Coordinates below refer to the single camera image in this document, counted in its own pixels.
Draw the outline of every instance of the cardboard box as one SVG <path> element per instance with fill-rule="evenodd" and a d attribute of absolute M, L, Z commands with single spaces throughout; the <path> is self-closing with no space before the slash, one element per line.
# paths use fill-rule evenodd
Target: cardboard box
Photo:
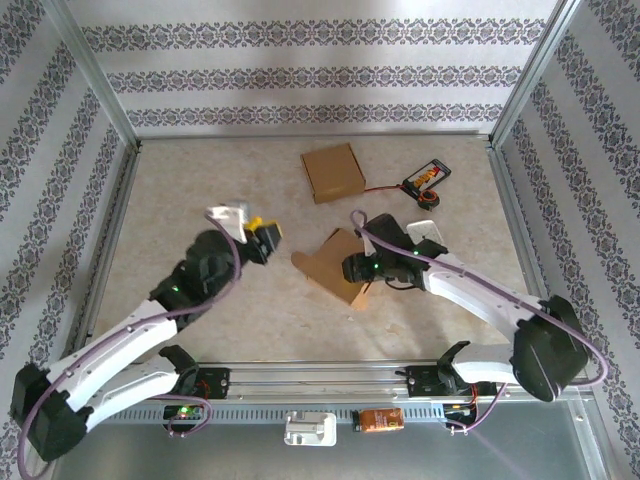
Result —
<path fill-rule="evenodd" d="M 366 181 L 348 143 L 303 153 L 301 157 L 316 203 L 364 192 Z"/>

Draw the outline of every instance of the cardboard piece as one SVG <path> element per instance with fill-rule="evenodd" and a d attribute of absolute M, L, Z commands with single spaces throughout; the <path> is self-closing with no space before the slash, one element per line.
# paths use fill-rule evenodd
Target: cardboard piece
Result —
<path fill-rule="evenodd" d="M 367 308 L 366 294 L 370 283 L 349 283 L 342 274 L 342 261 L 349 255 L 363 252 L 362 240 L 343 228 L 337 228 L 320 249 L 307 255 L 291 254 L 291 263 L 325 290 L 347 302 L 356 310 Z"/>
<path fill-rule="evenodd" d="M 316 204 L 364 192 L 366 180 L 348 143 L 301 157 Z"/>

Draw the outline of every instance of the white bracket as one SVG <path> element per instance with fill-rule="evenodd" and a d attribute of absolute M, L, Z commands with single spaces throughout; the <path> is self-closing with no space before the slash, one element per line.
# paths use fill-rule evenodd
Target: white bracket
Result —
<path fill-rule="evenodd" d="M 284 443 L 295 446 L 333 447 L 337 439 L 334 413 L 288 412 Z"/>
<path fill-rule="evenodd" d="M 247 243 L 244 225 L 249 221 L 249 218 L 246 209 L 221 205 L 219 207 L 207 208 L 206 214 L 220 222 L 220 225 L 222 225 L 234 240 L 240 243 Z"/>

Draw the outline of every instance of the patterned wallpaper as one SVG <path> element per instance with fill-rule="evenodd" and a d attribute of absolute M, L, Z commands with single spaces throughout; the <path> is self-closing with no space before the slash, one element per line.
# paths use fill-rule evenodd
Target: patterned wallpaper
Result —
<path fill-rule="evenodd" d="M 138 135 L 489 133 L 555 1 L 70 0 Z"/>
<path fill-rule="evenodd" d="M 37 1 L 1 0 L 0 478 L 19 478 L 16 372 L 63 354 L 95 274 L 124 154 Z"/>
<path fill-rule="evenodd" d="M 640 478 L 640 12 L 584 2 L 503 145 L 547 289 L 611 372 L 596 392 L 623 478 Z"/>

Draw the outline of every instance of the white robotic arm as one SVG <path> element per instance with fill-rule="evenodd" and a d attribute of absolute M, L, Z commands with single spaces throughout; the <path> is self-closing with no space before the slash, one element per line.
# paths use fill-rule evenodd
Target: white robotic arm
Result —
<path fill-rule="evenodd" d="M 125 320 L 48 368 L 32 363 L 17 373 L 11 415 L 44 461 L 64 455 L 131 405 L 195 390 L 198 365 L 175 345 L 122 370 L 195 322 L 247 262 L 266 264 L 281 238 L 276 222 L 249 221 L 246 207 L 214 207 L 206 216 L 224 232 L 200 233 L 185 259 Z"/>
<path fill-rule="evenodd" d="M 459 342 L 438 361 L 438 381 L 455 394 L 478 382 L 520 384 L 531 395 L 553 401 L 586 366 L 584 345 L 537 314 L 541 309 L 581 335 L 573 307 L 561 297 L 541 300 L 521 294 L 473 271 L 442 245 L 423 239 L 417 244 L 389 214 L 359 230 L 389 246 L 365 240 L 365 252 L 342 264 L 351 282 L 400 281 L 448 298 L 500 331 L 509 342 L 472 345 Z M 415 256 L 436 259 L 432 265 Z M 509 292 L 509 300 L 501 292 Z"/>

